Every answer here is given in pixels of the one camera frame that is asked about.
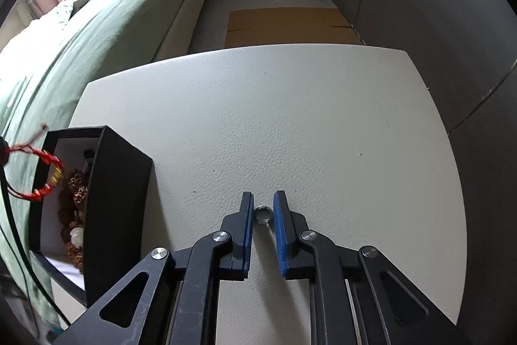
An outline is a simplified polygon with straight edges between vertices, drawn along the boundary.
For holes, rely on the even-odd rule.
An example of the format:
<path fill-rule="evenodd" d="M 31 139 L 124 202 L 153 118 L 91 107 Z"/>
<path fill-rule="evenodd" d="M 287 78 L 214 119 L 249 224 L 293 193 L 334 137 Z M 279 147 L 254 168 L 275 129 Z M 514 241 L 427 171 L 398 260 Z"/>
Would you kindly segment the white table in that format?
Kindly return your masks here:
<path fill-rule="evenodd" d="M 457 162 L 406 52 L 277 45 L 163 60 L 86 86 L 67 129 L 102 126 L 154 165 L 135 265 L 192 247 L 252 193 L 250 270 L 221 281 L 213 344 L 313 344 L 309 283 L 280 274 L 278 191 L 336 245 L 378 248 L 468 338 Z"/>

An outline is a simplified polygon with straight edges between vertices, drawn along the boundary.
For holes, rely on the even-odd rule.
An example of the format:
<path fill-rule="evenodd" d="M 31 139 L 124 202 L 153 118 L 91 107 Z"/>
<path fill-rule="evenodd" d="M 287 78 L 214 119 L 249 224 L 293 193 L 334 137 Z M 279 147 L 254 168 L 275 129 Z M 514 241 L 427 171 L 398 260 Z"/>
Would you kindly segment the green bed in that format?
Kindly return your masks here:
<path fill-rule="evenodd" d="M 63 129 L 90 82 L 185 55 L 204 1 L 64 1 L 33 20 L 1 52 L 2 137 Z"/>

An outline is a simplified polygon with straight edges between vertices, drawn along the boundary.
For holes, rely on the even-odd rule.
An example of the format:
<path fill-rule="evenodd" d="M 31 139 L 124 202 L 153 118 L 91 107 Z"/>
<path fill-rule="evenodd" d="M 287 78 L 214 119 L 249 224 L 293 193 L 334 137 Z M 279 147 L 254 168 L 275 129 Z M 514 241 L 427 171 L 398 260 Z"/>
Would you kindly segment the brown cardboard sheet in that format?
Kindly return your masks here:
<path fill-rule="evenodd" d="M 227 48 L 280 44 L 359 45 L 359 37 L 340 10 L 265 8 L 230 14 Z"/>

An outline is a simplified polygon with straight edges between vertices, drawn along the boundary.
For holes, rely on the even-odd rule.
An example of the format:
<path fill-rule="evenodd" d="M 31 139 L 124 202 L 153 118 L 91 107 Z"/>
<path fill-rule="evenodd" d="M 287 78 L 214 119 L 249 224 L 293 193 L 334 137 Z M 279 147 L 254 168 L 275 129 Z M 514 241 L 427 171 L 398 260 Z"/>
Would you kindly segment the black jewelry box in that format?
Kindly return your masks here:
<path fill-rule="evenodd" d="M 29 213 L 29 249 L 90 307 L 139 261 L 153 161 L 108 126 L 47 133 L 65 176 Z"/>

